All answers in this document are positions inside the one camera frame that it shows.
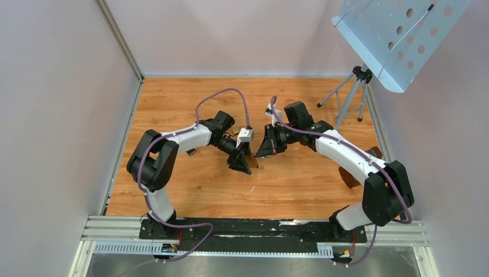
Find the black cable lock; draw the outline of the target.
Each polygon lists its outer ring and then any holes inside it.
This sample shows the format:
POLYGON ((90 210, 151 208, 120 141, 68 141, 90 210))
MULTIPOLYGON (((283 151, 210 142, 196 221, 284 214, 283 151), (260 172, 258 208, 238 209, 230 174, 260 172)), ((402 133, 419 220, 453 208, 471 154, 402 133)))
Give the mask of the black cable lock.
POLYGON ((197 153, 197 150, 196 149, 190 149, 188 151, 186 151, 186 153, 189 155, 189 156, 193 156, 197 153))

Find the large brass padlock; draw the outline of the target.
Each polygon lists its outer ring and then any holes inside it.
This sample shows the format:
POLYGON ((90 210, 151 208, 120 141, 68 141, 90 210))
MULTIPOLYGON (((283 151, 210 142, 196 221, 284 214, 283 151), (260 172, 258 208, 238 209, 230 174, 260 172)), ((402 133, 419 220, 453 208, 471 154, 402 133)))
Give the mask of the large brass padlock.
POLYGON ((247 163, 251 169, 258 169, 259 168, 257 158, 254 157, 253 155, 247 156, 246 160, 247 160, 247 163))

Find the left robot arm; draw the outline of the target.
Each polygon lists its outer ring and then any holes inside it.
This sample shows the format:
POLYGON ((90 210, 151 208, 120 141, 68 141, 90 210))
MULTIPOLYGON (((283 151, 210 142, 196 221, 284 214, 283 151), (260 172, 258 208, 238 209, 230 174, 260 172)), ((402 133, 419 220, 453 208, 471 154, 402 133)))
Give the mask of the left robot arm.
POLYGON ((235 120, 219 111, 214 118, 200 120, 197 126, 173 133, 147 130, 126 165, 127 172, 143 191, 148 205, 150 226, 162 238, 176 233, 176 212, 170 203, 168 184, 178 155, 208 145, 228 155, 231 170, 251 174, 246 156, 251 154, 248 143, 238 142, 227 130, 235 120))

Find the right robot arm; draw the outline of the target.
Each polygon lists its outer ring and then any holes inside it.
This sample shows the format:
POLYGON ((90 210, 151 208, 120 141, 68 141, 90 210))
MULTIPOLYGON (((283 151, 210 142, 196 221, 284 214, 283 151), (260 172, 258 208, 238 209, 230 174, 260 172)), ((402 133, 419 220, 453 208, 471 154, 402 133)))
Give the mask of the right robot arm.
POLYGON ((398 162, 386 162, 374 154, 355 146, 325 121, 315 122, 303 102, 285 107, 288 122, 275 108, 273 96, 265 110, 272 122, 265 126, 265 135, 256 156, 272 156, 283 153, 288 145, 301 145, 336 162, 342 170, 342 178, 350 188, 363 187, 363 198, 355 205, 348 205, 335 212, 329 232, 332 238, 343 241, 359 226, 385 226, 400 222, 406 215, 405 224, 412 222, 409 208, 414 197, 405 166, 398 162))

